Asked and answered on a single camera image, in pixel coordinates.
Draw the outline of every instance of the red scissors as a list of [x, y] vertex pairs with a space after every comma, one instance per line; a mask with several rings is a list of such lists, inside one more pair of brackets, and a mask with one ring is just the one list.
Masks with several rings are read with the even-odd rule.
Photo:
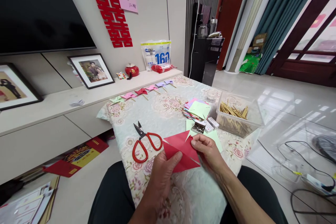
[[[135, 142], [135, 145], [134, 145], [134, 147], [133, 147], [132, 156], [133, 156], [133, 159], [134, 159], [135, 162], [137, 162], [137, 163], [143, 163], [143, 162], [146, 162], [146, 160], [148, 159], [148, 152], [147, 152], [147, 150], [146, 150], [144, 144], [141, 142], [141, 139], [144, 138], [144, 137], [148, 137], [148, 139], [149, 139], [149, 141], [150, 141], [150, 144], [152, 145], [152, 147], [154, 148], [154, 150], [159, 151], [159, 150], [161, 149], [161, 147], [162, 147], [162, 138], [161, 138], [158, 134], [155, 134], [155, 133], [149, 133], [149, 132], [148, 132], [148, 133], [145, 133], [145, 132], [143, 132], [142, 127], [141, 127], [141, 124], [139, 123], [139, 121], [138, 121], [138, 125], [139, 125], [139, 126], [137, 126], [137, 125], [135, 125], [135, 124], [133, 124], [133, 125], [134, 125], [135, 129], [137, 130], [137, 132], [139, 133], [140, 138], [139, 138], [139, 140], [137, 140], [137, 141]], [[156, 147], [155, 147], [155, 145], [153, 144], [153, 141], [151, 140], [150, 135], [157, 136], [157, 137], [160, 139], [160, 147], [159, 147], [159, 148], [156, 148]], [[137, 145], [138, 145], [138, 144], [141, 145], [141, 147], [142, 147], [142, 149], [143, 149], [143, 151], [145, 152], [145, 155], [146, 155], [145, 159], [143, 159], [143, 160], [139, 160], [139, 159], [137, 159], [137, 157], [135, 156], [135, 149], [137, 148]]]

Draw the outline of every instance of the glass door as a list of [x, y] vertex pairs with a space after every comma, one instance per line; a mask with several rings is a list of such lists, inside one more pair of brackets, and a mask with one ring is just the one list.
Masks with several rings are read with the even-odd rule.
[[267, 74], [336, 87], [336, 0], [308, 0]]

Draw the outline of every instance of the scissors handle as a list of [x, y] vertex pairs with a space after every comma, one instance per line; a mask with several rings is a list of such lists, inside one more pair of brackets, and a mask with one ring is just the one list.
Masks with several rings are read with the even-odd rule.
[[[135, 149], [137, 148], [137, 145], [138, 145], [138, 144], [140, 144], [141, 148], [143, 149], [143, 151], [145, 152], [145, 155], [146, 155], [145, 159], [143, 159], [143, 160], [139, 160], [139, 159], [137, 159], [137, 157], [136, 157], [136, 155], [135, 155]], [[141, 142], [141, 138], [139, 138], [139, 140], [137, 140], [137, 141], [135, 142], [135, 145], [134, 145], [134, 147], [133, 147], [133, 151], [132, 151], [132, 156], [133, 156], [134, 161], [137, 162], [137, 163], [144, 163], [144, 162], [146, 162], [146, 160], [148, 159], [148, 152], [147, 152], [147, 150], [146, 150], [144, 144]]]
[[[153, 135], [153, 136], [157, 136], [159, 139], [160, 139], [160, 147], [159, 148], [156, 148], [155, 145], [153, 144], [153, 141], [151, 139], [151, 137], [149, 135]], [[162, 147], [162, 138], [158, 135], [158, 134], [155, 134], [155, 133], [147, 133], [146, 136], [148, 137], [149, 141], [150, 141], [150, 144], [152, 145], [153, 149], [156, 150], [156, 151], [159, 151]]]

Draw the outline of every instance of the television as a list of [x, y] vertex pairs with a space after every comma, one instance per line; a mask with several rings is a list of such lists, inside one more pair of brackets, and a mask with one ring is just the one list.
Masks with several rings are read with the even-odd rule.
[[1, 0], [0, 5], [0, 55], [96, 48], [72, 0]]

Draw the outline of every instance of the pink pinwheel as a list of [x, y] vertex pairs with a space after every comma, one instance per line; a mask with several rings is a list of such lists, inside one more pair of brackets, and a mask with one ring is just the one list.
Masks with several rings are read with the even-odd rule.
[[137, 96], [142, 95], [143, 97], [146, 98], [146, 100], [148, 100], [147, 97], [144, 96], [144, 94], [145, 94], [145, 95], [148, 94], [147, 91], [146, 91], [146, 89], [142, 88], [142, 89], [140, 89], [139, 91], [135, 91], [135, 92], [137, 93]]
[[174, 85], [173, 85], [173, 81], [172, 80], [165, 80], [165, 83], [166, 83], [166, 85], [168, 85], [168, 84], [170, 84], [170, 85], [172, 85], [174, 88], [176, 88]]
[[164, 83], [164, 82], [160, 82], [160, 83], [157, 83], [157, 84], [155, 84], [155, 85], [156, 85], [158, 88], [159, 88], [159, 87], [162, 87], [163, 90], [167, 92], [167, 90], [163, 87], [163, 86], [166, 86], [166, 83]]
[[129, 92], [129, 93], [125, 94], [124, 96], [120, 96], [120, 97], [122, 97], [122, 98], [124, 98], [126, 100], [132, 99], [133, 101], [135, 101], [133, 98], [136, 97], [136, 95], [133, 94], [132, 92]]
[[160, 93], [157, 91], [157, 87], [155, 86], [155, 85], [151, 85], [151, 86], [149, 86], [149, 87], [146, 87], [146, 89], [148, 90], [148, 91], [152, 91], [152, 90], [154, 90], [156, 93], [158, 93], [159, 95], [160, 95]]

